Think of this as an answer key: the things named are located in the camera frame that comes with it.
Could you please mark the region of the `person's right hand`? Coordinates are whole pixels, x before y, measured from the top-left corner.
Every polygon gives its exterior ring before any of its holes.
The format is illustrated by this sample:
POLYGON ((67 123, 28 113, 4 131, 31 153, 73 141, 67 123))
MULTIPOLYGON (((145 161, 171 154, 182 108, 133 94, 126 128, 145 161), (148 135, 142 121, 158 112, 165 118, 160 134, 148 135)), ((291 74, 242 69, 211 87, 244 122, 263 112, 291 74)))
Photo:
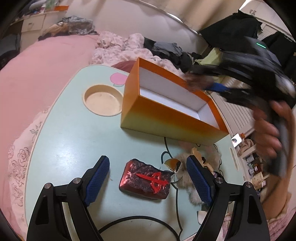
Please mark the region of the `person's right hand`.
MULTIPOLYGON (((288 131, 289 149, 287 152, 287 171, 293 167, 293 146, 295 145, 295 117, 292 109, 286 102, 272 101, 272 109, 285 120, 288 131)), ((280 141, 280 131, 270 122, 267 121, 267 115, 264 111, 254 107, 254 139, 256 142, 257 153, 263 159, 274 159, 277 152, 281 151, 283 144, 280 141)))

